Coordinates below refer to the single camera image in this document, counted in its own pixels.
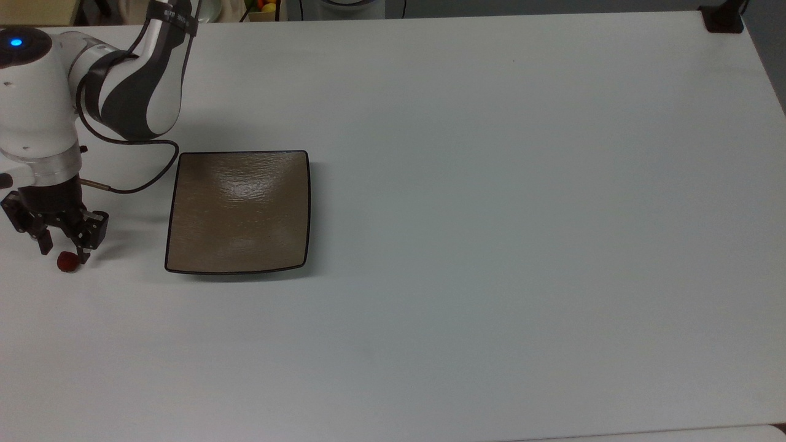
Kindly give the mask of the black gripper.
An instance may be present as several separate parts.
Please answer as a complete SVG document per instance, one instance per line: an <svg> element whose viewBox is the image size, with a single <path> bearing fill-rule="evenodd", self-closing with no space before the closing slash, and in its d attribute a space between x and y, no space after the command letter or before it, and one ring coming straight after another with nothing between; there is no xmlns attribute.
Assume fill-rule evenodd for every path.
<svg viewBox="0 0 786 442"><path fill-rule="evenodd" d="M86 208L78 177L51 187L11 191L2 200L2 210L17 232L37 241L42 255L48 255L53 248L50 227L61 230L75 244L81 264L101 245L109 223L107 212L90 212Z"/></svg>

